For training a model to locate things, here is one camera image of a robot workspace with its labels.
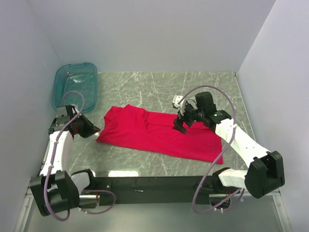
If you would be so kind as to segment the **red t-shirt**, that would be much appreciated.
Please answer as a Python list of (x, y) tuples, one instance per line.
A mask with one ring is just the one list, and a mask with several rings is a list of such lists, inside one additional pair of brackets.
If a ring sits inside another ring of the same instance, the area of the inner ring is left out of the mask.
[(112, 106), (104, 116), (99, 143), (162, 153), (182, 159), (213, 162), (222, 151), (221, 138), (196, 122), (187, 133), (174, 130), (175, 114), (132, 106)]

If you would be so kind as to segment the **teal transparent plastic bin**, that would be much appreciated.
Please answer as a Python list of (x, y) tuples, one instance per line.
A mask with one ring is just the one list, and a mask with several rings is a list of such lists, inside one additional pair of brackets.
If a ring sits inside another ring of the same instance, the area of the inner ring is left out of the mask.
[(52, 107), (61, 106), (64, 95), (70, 91), (81, 93), (84, 100), (76, 93), (69, 94), (64, 99), (65, 105), (75, 104), (78, 109), (84, 103), (83, 113), (91, 112), (97, 101), (98, 71), (89, 62), (68, 64), (57, 70), (54, 80)]

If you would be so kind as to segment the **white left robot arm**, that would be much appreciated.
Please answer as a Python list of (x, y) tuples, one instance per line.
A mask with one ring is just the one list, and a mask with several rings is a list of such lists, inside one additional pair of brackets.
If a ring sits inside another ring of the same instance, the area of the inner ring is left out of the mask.
[(67, 172), (67, 159), (75, 135), (88, 138), (100, 129), (81, 114), (75, 105), (57, 108), (56, 118), (48, 129), (47, 156), (39, 175), (29, 187), (42, 216), (80, 206), (80, 194), (91, 194), (97, 183), (89, 169)]

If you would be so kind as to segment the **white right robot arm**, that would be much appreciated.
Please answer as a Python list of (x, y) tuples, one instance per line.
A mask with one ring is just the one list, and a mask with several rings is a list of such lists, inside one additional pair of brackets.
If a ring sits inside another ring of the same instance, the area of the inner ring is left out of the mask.
[(278, 151), (270, 152), (259, 145), (224, 110), (217, 110), (210, 92), (195, 95), (196, 106), (192, 106), (183, 96), (176, 95), (172, 100), (178, 109), (173, 128), (186, 133), (185, 126), (191, 127), (201, 122), (220, 138), (229, 142), (231, 147), (243, 159), (248, 170), (223, 168), (213, 174), (212, 188), (218, 193), (228, 187), (243, 188), (259, 199), (284, 186), (285, 175), (282, 155)]

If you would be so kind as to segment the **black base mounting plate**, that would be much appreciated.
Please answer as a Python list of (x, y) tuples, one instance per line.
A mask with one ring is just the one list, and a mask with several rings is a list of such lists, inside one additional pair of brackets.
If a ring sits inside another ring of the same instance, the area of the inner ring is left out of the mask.
[(202, 176), (160, 177), (95, 177), (85, 191), (99, 194), (99, 205), (113, 203), (113, 196), (99, 192), (108, 190), (116, 195), (116, 204), (190, 203)]

